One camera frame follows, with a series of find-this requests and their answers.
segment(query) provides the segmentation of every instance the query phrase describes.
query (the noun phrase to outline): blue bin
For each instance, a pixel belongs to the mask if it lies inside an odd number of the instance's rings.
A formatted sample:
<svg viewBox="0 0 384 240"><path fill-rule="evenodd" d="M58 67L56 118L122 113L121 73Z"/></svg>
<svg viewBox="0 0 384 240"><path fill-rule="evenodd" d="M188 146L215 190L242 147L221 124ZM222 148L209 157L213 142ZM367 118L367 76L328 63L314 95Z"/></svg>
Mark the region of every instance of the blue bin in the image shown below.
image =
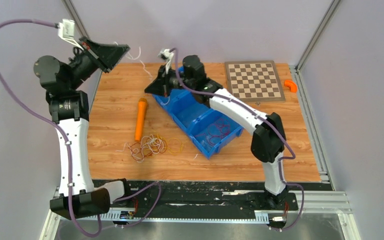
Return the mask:
<svg viewBox="0 0 384 240"><path fill-rule="evenodd" d="M244 130L226 115L198 103L187 90L172 90L170 102L165 105L167 97L153 97L207 159L218 154Z"/></svg>

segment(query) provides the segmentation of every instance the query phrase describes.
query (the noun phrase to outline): chessboard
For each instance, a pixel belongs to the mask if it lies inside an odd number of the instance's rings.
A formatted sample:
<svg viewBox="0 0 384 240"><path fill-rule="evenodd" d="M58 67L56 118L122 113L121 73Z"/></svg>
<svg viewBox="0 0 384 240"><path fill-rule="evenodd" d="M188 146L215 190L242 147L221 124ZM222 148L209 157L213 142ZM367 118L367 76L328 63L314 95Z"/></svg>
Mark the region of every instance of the chessboard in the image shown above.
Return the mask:
<svg viewBox="0 0 384 240"><path fill-rule="evenodd" d="M225 62L227 87L243 102L285 101L274 61Z"/></svg>

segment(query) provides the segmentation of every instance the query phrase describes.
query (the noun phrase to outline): gray floor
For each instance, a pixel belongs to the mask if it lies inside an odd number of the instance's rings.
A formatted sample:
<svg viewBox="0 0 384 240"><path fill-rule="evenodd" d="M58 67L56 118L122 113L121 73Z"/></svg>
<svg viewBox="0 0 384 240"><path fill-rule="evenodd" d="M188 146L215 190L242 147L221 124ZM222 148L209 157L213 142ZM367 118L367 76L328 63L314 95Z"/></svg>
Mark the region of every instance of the gray floor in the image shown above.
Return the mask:
<svg viewBox="0 0 384 240"><path fill-rule="evenodd" d="M289 221L295 215L288 215ZM97 229L95 221L83 220L80 224L89 232ZM112 225L103 222L104 227ZM62 222L61 240L85 240L71 222ZM268 230L260 224L226 223L163 223L142 222L132 228L110 228L94 240L344 240L336 214L303 214L297 225L285 232Z"/></svg>

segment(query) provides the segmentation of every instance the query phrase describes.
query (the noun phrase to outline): white panel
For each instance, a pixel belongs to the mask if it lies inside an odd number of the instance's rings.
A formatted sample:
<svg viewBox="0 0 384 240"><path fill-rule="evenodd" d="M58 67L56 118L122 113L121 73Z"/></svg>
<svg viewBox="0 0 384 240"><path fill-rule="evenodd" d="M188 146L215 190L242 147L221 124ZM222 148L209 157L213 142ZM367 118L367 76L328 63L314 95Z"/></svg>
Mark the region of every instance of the white panel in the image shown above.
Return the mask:
<svg viewBox="0 0 384 240"><path fill-rule="evenodd" d="M0 0L0 23L14 18L59 22L68 17L59 0ZM66 62L73 56L72 47L50 27L23 23L0 30L3 76L28 106L49 116L45 90L33 73L34 62L43 55ZM94 89L97 79L83 88ZM38 239L59 184L59 152L55 129L22 110L0 84L0 239Z"/></svg>
<svg viewBox="0 0 384 240"><path fill-rule="evenodd" d="M332 0L73 0L95 41L129 44L144 62L162 48L203 62L298 63Z"/></svg>
<svg viewBox="0 0 384 240"><path fill-rule="evenodd" d="M302 75L333 182L384 239L384 1L344 0Z"/></svg>

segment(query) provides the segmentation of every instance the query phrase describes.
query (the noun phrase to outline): orange curved object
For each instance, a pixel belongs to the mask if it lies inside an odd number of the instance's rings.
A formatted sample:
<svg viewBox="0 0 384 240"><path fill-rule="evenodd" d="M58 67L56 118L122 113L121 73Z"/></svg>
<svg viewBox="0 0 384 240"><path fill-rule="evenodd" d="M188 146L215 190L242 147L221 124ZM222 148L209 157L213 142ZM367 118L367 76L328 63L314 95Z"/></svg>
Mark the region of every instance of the orange curved object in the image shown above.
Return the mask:
<svg viewBox="0 0 384 240"><path fill-rule="evenodd" d="M296 93L298 90L297 85L292 80L285 80L285 87L288 87L291 93Z"/></svg>
<svg viewBox="0 0 384 240"><path fill-rule="evenodd" d="M142 139L142 132L144 131L144 122L145 115L147 113L147 108L147 99L142 97L137 103L136 130L134 131L134 140L136 142L140 142Z"/></svg>

